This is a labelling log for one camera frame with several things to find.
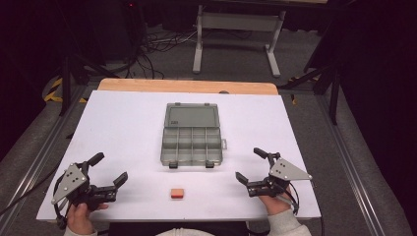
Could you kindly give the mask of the black tripod stand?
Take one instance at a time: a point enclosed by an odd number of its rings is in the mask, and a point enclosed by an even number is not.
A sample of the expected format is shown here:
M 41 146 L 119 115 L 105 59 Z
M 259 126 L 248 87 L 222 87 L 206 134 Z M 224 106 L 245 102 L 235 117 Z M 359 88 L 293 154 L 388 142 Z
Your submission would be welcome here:
M 69 54 L 63 57 L 61 66 L 62 92 L 63 101 L 60 115 L 63 116 L 72 103 L 71 98 L 71 79 L 74 79 L 79 85 L 85 85 L 89 81 L 86 66 L 92 68 L 104 78 L 115 78 L 115 75 L 104 69 L 100 65 L 93 63 L 88 58 L 80 54 Z
M 317 78 L 313 85 L 312 92 L 315 95 L 324 95 L 330 89 L 330 102 L 328 106 L 328 116 L 333 125 L 337 124 L 336 109 L 340 86 L 340 76 L 338 74 L 340 63 L 333 61 L 315 69 L 300 78 L 289 80 L 285 85 L 278 86 L 279 89 L 294 89 L 314 78 Z

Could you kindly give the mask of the person's torso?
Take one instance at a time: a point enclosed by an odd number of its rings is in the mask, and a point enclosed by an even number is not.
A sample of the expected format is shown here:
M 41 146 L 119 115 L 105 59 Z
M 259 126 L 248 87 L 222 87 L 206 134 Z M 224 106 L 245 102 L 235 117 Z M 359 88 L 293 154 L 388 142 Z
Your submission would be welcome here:
M 155 236 L 214 236 L 210 233 L 205 231 L 197 230 L 197 229 L 187 229 L 187 228 L 174 228 Z

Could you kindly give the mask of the yellow black hazard tape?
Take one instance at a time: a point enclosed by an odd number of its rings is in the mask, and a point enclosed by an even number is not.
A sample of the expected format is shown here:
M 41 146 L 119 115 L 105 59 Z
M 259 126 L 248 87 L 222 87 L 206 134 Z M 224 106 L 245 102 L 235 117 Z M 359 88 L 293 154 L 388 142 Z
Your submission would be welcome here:
M 63 79 L 61 77 L 51 79 L 45 86 L 42 96 L 45 102 L 63 102 Z

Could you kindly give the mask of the white metal table frame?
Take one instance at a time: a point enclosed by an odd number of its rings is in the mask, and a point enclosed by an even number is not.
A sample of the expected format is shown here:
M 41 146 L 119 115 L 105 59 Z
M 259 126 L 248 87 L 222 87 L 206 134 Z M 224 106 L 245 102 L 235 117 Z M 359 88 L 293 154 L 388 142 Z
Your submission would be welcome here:
M 203 29 L 268 31 L 271 33 L 271 41 L 265 45 L 265 51 L 272 75 L 279 78 L 281 73 L 276 62 L 274 50 L 282 30 L 285 16 L 285 11 L 280 11 L 277 15 L 273 16 L 209 13 L 200 5 L 197 15 L 197 43 L 193 72 L 198 74 L 202 67 Z

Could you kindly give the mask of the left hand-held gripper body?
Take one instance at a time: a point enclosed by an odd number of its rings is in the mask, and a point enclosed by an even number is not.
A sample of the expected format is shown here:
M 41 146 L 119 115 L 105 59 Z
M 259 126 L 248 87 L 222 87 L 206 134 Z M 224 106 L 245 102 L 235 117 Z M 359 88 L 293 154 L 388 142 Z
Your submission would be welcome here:
M 89 181 L 89 168 L 96 162 L 71 163 L 64 174 L 58 178 L 51 203 L 56 210 L 65 205 L 86 204 L 89 210 L 97 210 L 101 204 L 116 201 L 118 188 L 113 186 L 96 187 Z

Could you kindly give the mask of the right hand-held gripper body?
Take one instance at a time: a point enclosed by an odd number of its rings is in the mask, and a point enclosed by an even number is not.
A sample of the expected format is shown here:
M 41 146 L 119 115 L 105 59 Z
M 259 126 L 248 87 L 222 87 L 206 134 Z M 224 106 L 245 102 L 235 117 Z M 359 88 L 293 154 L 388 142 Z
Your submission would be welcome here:
M 262 181 L 248 182 L 246 188 L 250 197 L 276 197 L 286 191 L 291 181 L 313 179 L 312 175 L 282 158 L 279 152 L 268 152 L 266 160 L 268 176 Z

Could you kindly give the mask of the white table cover board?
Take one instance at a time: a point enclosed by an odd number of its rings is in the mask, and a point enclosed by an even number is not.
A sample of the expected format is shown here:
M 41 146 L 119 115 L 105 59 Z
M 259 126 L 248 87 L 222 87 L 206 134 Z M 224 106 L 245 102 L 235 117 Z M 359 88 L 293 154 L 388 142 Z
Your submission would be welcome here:
M 227 142 L 223 161 L 213 169 L 160 162 L 166 105 L 170 102 L 215 103 L 221 136 Z M 254 148 L 279 152 L 298 167 L 304 165 L 283 101 L 278 95 L 94 91 L 59 166 L 104 158 L 89 170 L 91 182 L 108 186 L 121 173 L 127 182 L 96 221 L 224 221 L 262 219 L 263 204 L 249 197 L 235 173 L 252 181 L 268 175 L 268 162 Z M 183 199 L 172 199 L 183 189 Z

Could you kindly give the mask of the clear grey compartment box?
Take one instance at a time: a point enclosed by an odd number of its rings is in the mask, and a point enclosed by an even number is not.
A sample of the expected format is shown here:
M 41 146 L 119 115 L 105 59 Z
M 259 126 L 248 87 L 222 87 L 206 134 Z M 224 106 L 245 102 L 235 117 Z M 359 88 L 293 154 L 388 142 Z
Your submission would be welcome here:
M 179 166 L 215 168 L 226 149 L 215 103 L 168 103 L 162 134 L 160 161 Z

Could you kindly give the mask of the grey metal floor rail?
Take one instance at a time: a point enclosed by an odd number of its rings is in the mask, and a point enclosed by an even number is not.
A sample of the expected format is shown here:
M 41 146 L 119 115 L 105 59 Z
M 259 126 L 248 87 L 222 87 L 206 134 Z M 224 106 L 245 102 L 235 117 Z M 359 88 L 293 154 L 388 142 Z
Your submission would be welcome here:
M 375 212 L 374 206 L 370 200 L 370 196 L 354 166 L 351 155 L 347 149 L 341 133 L 336 125 L 334 125 L 329 116 L 329 108 L 326 99 L 319 95 L 316 97 L 317 103 L 324 115 L 324 119 L 328 124 L 329 131 L 334 139 L 338 155 L 340 157 L 342 168 L 349 181 L 349 185 L 355 196 L 356 202 L 364 216 L 365 222 L 372 236 L 386 236 L 381 222 Z
M 23 135 L 0 162 L 0 235 L 13 224 L 30 191 L 52 155 L 58 137 L 86 91 L 77 86 L 70 94 L 70 106 L 60 114 L 62 104 L 47 102 Z

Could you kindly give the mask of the person's left hand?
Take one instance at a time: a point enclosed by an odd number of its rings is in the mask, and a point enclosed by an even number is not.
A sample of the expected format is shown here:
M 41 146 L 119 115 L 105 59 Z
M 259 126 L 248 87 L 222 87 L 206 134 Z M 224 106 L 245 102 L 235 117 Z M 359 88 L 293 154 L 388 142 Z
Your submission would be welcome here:
M 92 233 L 94 226 L 89 219 L 90 211 L 86 204 L 71 205 L 67 214 L 67 226 L 77 233 Z

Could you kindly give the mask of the person's right hand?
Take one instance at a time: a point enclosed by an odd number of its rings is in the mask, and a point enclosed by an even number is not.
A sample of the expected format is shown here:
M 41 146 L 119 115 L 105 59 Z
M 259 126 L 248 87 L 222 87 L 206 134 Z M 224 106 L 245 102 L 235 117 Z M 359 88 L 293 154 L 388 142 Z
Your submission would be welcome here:
M 292 209 L 290 197 L 286 193 L 283 193 L 276 198 L 259 196 L 259 199 L 265 205 L 268 215 L 276 215 Z

